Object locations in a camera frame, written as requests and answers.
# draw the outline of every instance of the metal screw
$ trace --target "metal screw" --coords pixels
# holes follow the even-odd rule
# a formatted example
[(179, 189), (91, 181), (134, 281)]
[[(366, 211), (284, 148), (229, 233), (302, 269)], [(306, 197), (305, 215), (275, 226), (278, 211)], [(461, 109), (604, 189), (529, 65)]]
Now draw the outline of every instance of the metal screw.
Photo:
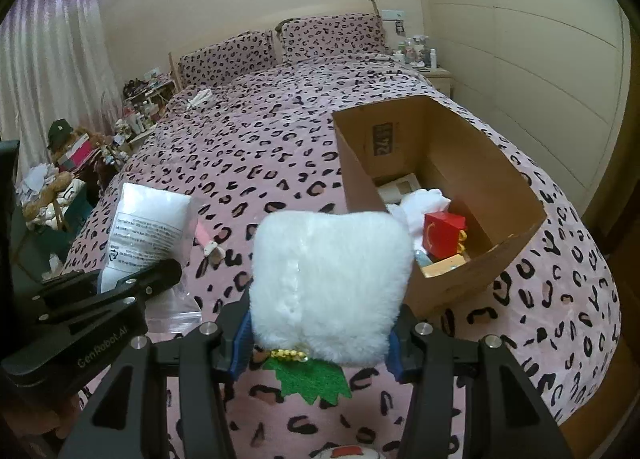
[(213, 322), (204, 322), (204, 324), (200, 326), (200, 332), (205, 335), (213, 334), (217, 330), (218, 330), (218, 326), (215, 325)]
[(502, 340), (500, 340), (500, 336), (496, 336), (495, 334), (490, 334), (489, 336), (484, 338), (484, 343), (490, 349), (497, 349), (502, 345)]
[(134, 336), (129, 345), (134, 349), (142, 349), (142, 347), (146, 346), (148, 341), (149, 340), (146, 336)]
[(415, 325), (414, 331), (420, 334), (420, 336), (427, 336), (433, 333), (433, 327), (427, 324), (427, 322), (420, 322)]

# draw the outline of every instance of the pink bedspread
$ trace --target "pink bedspread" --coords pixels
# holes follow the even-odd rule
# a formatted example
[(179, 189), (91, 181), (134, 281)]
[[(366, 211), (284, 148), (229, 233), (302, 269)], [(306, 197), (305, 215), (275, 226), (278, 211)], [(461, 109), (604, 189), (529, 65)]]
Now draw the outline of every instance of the pink bedspread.
[[(187, 89), (170, 103), (142, 151), (113, 180), (74, 243), (67, 269), (104, 261), (122, 182), (204, 200), (200, 220), (225, 248), (210, 265), (194, 246), (185, 270), (204, 319), (238, 299), (250, 283), (252, 236), (268, 213), (283, 208), (345, 212), (331, 112), (359, 103), (428, 94), (482, 130), (522, 173), (547, 220), (526, 249), (475, 298), (443, 310), (450, 335), (501, 335), (558, 422), (598, 388), (620, 334), (616, 287), (602, 255), (562, 190), (526, 154), (418, 73), (385, 55), (341, 55), (278, 66), (239, 77), (214, 99), (188, 110)], [(335, 407), (284, 399), (273, 371), (252, 363), (225, 389), (226, 415), (242, 459), (315, 457), (331, 444), (359, 442), (395, 456), (411, 387), (395, 384), (384, 365), (345, 370), (352, 399)], [(170, 379), (171, 444), (183, 457), (177, 380)], [(452, 456), (462, 452), (464, 397), (456, 388)]]

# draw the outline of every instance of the wall socket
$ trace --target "wall socket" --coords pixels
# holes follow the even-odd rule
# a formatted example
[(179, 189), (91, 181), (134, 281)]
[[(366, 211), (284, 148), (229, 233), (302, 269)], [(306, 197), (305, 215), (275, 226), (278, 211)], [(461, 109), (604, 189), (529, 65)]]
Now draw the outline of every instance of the wall socket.
[(381, 9), (382, 20), (404, 20), (404, 11), (398, 9)]

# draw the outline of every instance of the hat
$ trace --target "hat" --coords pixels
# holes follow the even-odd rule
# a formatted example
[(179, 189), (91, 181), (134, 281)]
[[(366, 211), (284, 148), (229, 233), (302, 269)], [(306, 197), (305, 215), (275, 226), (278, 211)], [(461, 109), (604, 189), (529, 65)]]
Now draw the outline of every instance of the hat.
[(66, 119), (57, 119), (49, 127), (49, 150), (55, 152), (66, 143), (74, 129)]

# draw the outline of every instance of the red button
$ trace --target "red button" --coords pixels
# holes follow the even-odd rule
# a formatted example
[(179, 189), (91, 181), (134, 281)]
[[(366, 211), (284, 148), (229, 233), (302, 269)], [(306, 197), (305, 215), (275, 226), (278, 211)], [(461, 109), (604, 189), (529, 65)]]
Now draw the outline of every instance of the red button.
[(335, 459), (336, 457), (345, 457), (347, 455), (364, 455), (364, 452), (359, 446), (341, 446), (331, 452), (332, 459)]

